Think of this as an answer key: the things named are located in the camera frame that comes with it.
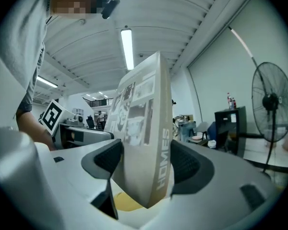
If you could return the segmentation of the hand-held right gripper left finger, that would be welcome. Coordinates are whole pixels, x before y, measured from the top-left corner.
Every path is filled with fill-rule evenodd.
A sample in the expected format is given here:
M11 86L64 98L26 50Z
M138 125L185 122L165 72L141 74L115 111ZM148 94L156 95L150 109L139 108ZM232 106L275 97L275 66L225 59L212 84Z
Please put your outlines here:
M120 139L111 139L52 151L51 155L77 193L106 215L118 219L110 180L121 153Z

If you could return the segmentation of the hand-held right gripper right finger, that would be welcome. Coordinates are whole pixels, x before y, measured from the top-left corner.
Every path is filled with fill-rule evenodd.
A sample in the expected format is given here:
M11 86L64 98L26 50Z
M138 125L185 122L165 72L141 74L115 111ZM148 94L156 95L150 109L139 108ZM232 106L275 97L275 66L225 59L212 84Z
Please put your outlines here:
M246 230L277 199L272 181L244 159L173 141L174 186L158 230Z

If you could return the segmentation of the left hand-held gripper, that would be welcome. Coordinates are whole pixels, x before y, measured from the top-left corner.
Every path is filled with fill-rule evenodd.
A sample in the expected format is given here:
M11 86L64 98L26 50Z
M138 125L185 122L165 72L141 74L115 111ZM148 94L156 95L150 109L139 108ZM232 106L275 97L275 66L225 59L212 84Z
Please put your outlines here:
M52 100L40 119L58 150L76 148L114 139L110 132L85 126L83 116L68 111Z

